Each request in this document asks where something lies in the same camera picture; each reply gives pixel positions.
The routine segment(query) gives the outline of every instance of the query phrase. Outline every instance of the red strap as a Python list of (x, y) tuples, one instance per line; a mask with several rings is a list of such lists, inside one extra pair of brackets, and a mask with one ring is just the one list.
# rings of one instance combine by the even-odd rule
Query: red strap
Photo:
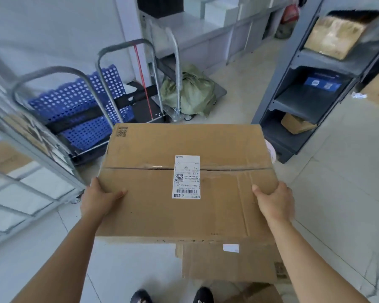
[(145, 89), (145, 94), (146, 94), (146, 99), (147, 99), (147, 105), (149, 106), (150, 116), (152, 117), (152, 120), (153, 120), (152, 108), (150, 107), (149, 96), (148, 96), (148, 94), (147, 94), (147, 89), (146, 89), (145, 79), (143, 78), (142, 66), (141, 66), (141, 64), (140, 64), (140, 59), (139, 59), (138, 49), (137, 49), (136, 45), (134, 45), (134, 48), (135, 48), (136, 58), (137, 58), (137, 60), (138, 60), (140, 77), (141, 77), (141, 79), (142, 79), (142, 86), (143, 86), (143, 88)]

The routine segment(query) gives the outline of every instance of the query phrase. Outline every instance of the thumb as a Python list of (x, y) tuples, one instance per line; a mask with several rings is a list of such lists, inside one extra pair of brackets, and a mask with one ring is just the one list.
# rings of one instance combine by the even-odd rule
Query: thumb
[(122, 191), (118, 191), (118, 192), (113, 192), (111, 195), (112, 195), (112, 199), (113, 200), (117, 200), (117, 199), (120, 199), (122, 198), (124, 195), (126, 195), (128, 191), (126, 189), (122, 190)]
[(265, 195), (265, 193), (263, 193), (261, 191), (260, 187), (258, 187), (256, 184), (253, 184), (251, 186), (251, 190), (253, 190), (253, 193), (255, 194), (255, 196), (257, 197), (257, 199)]

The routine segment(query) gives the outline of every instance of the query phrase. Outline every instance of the black strap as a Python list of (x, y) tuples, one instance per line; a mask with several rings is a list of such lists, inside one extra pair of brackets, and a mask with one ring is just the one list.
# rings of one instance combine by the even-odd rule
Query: black strap
[[(147, 90), (149, 99), (152, 96), (157, 95), (156, 85), (146, 87), (146, 90)], [(123, 96), (116, 98), (115, 103), (118, 109), (121, 109), (121, 108), (133, 105), (143, 100), (146, 100), (146, 94), (145, 94), (145, 89), (142, 87), (141, 89), (138, 89), (135, 92), (132, 92), (130, 94), (124, 94)], [(67, 116), (57, 121), (48, 123), (46, 127), (49, 130), (51, 130), (53, 134), (57, 135), (65, 130), (78, 126), (79, 124), (101, 117), (102, 115), (103, 113), (100, 107), (94, 106), (83, 112), (75, 113), (74, 115)]]

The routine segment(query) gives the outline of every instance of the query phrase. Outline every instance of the white label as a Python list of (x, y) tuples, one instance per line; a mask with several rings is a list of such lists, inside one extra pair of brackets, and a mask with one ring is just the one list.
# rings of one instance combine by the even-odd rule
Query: white label
[(197, 155), (176, 155), (172, 179), (173, 199), (200, 199), (201, 173), (200, 157)]
[(238, 244), (223, 244), (223, 251), (239, 253)]

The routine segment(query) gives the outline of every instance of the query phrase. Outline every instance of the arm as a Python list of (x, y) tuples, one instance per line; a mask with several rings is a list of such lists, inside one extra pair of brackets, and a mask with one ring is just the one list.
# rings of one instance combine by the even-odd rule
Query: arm
[(295, 213), (292, 190), (279, 182), (271, 195), (252, 186), (258, 206), (274, 235), (279, 253), (300, 303), (369, 301), (338, 274), (293, 227)]
[(93, 178), (81, 196), (81, 219), (12, 302), (79, 302), (95, 233), (102, 218), (125, 193), (105, 193), (98, 178)]

